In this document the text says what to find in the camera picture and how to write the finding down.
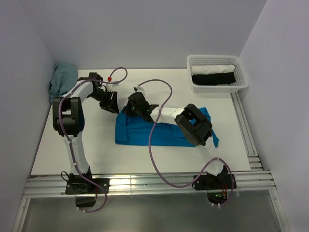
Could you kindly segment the bright blue t-shirt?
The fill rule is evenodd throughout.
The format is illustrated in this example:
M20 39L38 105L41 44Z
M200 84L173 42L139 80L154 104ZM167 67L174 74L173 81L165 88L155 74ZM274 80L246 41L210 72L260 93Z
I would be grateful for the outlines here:
M125 107L116 117L115 143L118 145L147 146L152 122L146 122L139 116L125 115ZM193 147L175 123L158 121L151 138L153 146Z

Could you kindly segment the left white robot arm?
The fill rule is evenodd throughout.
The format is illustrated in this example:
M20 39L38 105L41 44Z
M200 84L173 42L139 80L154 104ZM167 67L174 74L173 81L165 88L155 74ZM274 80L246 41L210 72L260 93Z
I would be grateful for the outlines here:
M88 77L79 78L67 94L55 97L52 103L53 128L64 140L70 161L67 187L83 193L89 193L96 185L84 153L82 133L85 117L82 103L87 98L93 98L102 110L119 114L117 92L112 87L101 88L102 84L109 85L110 82L110 78L105 82L98 73L91 72Z

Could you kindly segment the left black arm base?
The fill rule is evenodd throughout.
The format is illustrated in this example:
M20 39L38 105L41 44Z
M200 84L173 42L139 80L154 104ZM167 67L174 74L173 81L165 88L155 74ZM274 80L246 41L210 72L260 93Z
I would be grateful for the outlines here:
M60 176L66 182L65 195L75 195L77 207L93 207L98 194L107 194L109 192L110 180L108 178L94 179L90 169L83 176L96 183L95 185L79 175L68 174L66 171L62 171Z

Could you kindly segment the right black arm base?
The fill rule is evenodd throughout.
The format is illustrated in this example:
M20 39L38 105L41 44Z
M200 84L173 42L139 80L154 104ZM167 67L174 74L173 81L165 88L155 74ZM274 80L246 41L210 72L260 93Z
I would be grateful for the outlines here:
M202 174L191 187L196 191L206 191L207 200L211 206L220 208L228 202L232 193L237 189L237 184L234 174L231 174L224 165L219 174Z

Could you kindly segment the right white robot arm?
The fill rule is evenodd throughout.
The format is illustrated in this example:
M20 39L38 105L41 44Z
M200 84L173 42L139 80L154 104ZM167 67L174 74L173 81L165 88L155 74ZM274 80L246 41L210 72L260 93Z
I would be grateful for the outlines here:
M208 111L193 104L184 108L150 105L141 92L135 92L122 113L130 120L128 145L205 146L210 140L217 147L219 143Z

